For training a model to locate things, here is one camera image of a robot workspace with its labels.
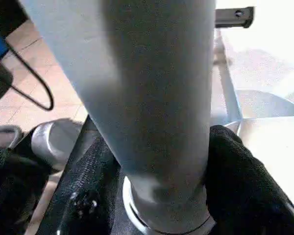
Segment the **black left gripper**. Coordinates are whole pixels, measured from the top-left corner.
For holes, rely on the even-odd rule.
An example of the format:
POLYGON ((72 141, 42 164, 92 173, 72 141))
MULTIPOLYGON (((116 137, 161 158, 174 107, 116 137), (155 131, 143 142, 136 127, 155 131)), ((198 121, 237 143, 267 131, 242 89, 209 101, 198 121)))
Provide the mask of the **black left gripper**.
POLYGON ((254 7, 215 10, 215 28, 249 28, 254 19, 254 7))

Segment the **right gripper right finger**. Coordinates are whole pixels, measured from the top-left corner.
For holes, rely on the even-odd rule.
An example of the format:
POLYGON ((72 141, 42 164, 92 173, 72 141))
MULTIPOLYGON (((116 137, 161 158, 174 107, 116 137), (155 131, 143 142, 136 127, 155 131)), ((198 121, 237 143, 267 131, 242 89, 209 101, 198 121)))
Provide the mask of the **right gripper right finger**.
POLYGON ((212 235, 294 235, 294 204, 242 140, 210 127, 205 187, 212 235))

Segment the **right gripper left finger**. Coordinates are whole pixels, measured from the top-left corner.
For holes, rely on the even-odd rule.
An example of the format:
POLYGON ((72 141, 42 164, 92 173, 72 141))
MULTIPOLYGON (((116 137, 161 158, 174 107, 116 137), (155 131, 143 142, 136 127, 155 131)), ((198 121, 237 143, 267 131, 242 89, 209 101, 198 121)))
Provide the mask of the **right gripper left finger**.
POLYGON ((39 235, 109 235, 120 165, 102 138, 64 175, 39 235))

